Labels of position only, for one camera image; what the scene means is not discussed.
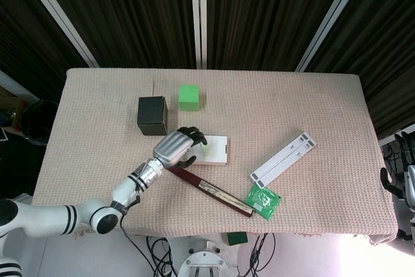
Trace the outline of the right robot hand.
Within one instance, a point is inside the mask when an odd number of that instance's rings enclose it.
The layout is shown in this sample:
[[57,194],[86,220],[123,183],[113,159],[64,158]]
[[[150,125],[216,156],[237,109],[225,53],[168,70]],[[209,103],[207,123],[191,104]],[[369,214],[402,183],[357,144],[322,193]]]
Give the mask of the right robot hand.
[[405,201],[411,212],[414,212],[414,132],[402,132],[394,135],[401,149],[403,163],[403,188],[393,186],[388,179],[386,168],[380,171],[381,183],[385,190],[395,195],[399,200]]

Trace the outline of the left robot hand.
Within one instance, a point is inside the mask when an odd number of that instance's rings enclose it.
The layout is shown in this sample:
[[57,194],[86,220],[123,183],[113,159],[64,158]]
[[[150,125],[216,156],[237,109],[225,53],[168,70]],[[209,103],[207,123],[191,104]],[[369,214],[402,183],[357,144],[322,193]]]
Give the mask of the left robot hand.
[[196,156],[191,156],[187,160],[182,160],[182,158],[191,147],[199,143],[208,144],[205,135],[195,126],[183,126],[167,134],[154,147],[153,157],[160,161],[164,168],[187,168],[195,162]]

